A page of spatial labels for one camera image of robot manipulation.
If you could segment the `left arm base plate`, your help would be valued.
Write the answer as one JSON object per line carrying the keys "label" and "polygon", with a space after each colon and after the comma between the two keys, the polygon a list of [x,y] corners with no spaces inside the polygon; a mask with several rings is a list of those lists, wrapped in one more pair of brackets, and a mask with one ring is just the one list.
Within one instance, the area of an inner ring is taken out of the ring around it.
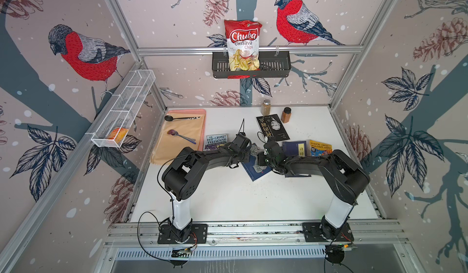
{"label": "left arm base plate", "polygon": [[182,230],[173,225],[160,226],[158,244],[205,244],[207,241],[207,224],[189,224]]}

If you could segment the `grey treehouse paperback book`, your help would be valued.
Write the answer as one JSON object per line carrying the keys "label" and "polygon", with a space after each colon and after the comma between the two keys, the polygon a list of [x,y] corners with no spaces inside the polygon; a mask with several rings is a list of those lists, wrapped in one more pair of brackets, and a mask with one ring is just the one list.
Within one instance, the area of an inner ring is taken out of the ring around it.
{"label": "grey treehouse paperback book", "polygon": [[228,142],[227,134],[206,135],[204,141],[204,151],[214,151]]}

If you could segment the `grey striped cleaning cloth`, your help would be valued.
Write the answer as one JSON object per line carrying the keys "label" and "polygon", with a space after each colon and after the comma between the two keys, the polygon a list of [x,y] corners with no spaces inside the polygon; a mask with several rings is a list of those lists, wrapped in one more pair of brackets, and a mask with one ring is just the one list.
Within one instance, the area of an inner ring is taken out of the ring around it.
{"label": "grey striped cleaning cloth", "polygon": [[251,155],[254,157],[253,169],[256,173],[262,173],[266,169],[265,166],[260,166],[258,163],[258,156],[261,153],[263,153],[263,149],[258,147],[256,144],[253,144],[251,147]]}

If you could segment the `black Chinese paperback book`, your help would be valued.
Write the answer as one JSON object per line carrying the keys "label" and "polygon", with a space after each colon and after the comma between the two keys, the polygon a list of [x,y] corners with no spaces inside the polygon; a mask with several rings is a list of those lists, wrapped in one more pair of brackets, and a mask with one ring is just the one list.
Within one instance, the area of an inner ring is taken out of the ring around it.
{"label": "black Chinese paperback book", "polygon": [[268,140],[276,142],[287,141],[290,139],[279,116],[271,114],[268,116],[256,117],[260,131]]}

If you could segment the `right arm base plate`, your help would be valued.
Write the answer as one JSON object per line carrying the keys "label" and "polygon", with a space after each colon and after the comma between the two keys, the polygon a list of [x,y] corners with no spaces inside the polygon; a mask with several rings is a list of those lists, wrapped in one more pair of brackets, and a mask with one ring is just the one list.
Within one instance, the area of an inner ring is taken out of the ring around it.
{"label": "right arm base plate", "polygon": [[303,222],[302,230],[307,243],[318,243],[318,242],[354,242],[354,236],[352,234],[349,223],[345,223],[341,229],[335,229],[331,226],[328,230],[322,229],[322,223],[319,221]]}

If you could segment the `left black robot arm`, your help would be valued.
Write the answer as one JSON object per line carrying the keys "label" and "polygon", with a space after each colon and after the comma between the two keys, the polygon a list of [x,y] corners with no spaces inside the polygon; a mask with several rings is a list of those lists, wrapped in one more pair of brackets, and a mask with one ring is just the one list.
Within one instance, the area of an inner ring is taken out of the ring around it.
{"label": "left black robot arm", "polygon": [[193,219],[190,214],[190,197],[195,193],[205,172],[219,167],[235,169],[248,163],[252,142],[241,132],[232,142],[214,151],[195,151],[184,148],[162,174],[164,189],[171,197],[173,215],[169,218],[169,236],[184,243],[191,235]]}

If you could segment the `navy thread-bound book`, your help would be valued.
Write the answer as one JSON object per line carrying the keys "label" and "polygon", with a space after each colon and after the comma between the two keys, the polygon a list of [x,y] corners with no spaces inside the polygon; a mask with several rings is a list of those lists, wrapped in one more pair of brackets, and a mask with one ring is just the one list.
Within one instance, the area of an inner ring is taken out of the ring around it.
{"label": "navy thread-bound book", "polygon": [[251,155],[248,163],[242,163],[243,168],[247,172],[249,178],[254,182],[264,175],[271,172],[271,168],[268,166],[259,166],[257,164],[257,157]]}

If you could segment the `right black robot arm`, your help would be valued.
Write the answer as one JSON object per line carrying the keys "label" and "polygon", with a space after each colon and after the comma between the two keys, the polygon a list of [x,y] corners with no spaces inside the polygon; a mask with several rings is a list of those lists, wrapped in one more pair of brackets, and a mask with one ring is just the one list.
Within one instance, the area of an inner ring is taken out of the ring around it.
{"label": "right black robot arm", "polygon": [[341,150],[319,157],[289,157],[275,141],[264,145],[258,164],[281,175],[321,175],[333,191],[333,199],[321,219],[321,235],[335,241],[357,205],[358,196],[370,183],[369,175]]}

